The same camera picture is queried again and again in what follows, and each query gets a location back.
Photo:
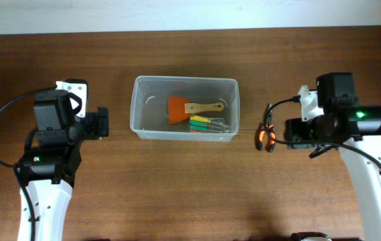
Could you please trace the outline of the orange black needle-nose pliers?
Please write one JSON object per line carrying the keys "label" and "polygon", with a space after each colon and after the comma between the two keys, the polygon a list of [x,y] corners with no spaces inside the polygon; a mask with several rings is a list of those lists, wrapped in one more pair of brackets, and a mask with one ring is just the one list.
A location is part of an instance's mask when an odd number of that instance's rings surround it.
{"label": "orange black needle-nose pliers", "polygon": [[271,139],[276,138],[274,124],[273,124],[273,112],[270,110],[272,104],[268,103],[264,115],[266,116],[266,122],[260,122],[256,130],[255,145],[259,151],[265,150],[272,153],[275,149],[276,142]]}

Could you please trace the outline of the orange scraper with wooden handle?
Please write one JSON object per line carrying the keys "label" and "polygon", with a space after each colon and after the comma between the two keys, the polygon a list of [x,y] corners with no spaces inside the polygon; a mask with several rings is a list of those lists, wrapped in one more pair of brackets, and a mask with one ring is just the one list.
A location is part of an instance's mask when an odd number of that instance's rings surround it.
{"label": "orange scraper with wooden handle", "polygon": [[170,96],[168,98],[167,107],[169,124],[176,124],[184,121],[193,114],[201,112],[221,112],[224,110],[225,105],[221,102],[198,104],[182,97]]}

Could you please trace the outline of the clear screwdriver set case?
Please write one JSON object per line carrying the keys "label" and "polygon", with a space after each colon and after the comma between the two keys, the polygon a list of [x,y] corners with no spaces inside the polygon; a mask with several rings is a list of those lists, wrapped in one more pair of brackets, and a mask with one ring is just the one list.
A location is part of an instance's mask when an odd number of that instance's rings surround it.
{"label": "clear screwdriver set case", "polygon": [[228,125],[203,116],[193,115],[189,118],[189,130],[198,133],[229,133]]}

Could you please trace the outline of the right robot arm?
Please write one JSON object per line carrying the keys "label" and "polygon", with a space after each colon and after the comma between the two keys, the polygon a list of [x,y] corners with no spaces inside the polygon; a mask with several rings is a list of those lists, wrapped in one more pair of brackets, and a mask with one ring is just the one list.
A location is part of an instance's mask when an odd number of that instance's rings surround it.
{"label": "right robot arm", "polygon": [[312,158],[339,151],[352,179],[364,239],[381,240],[381,106],[363,106],[353,76],[332,72],[298,92],[301,117],[286,121],[289,149],[312,149]]}

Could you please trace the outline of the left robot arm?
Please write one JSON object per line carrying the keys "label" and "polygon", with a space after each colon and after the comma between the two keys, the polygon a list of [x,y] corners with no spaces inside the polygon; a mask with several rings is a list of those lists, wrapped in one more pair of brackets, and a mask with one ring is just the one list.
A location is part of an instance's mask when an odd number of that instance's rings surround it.
{"label": "left robot arm", "polygon": [[20,186],[19,240],[61,240],[77,169],[86,140],[109,134],[108,109],[78,117],[83,99],[65,90],[35,96],[37,127],[13,170]]}

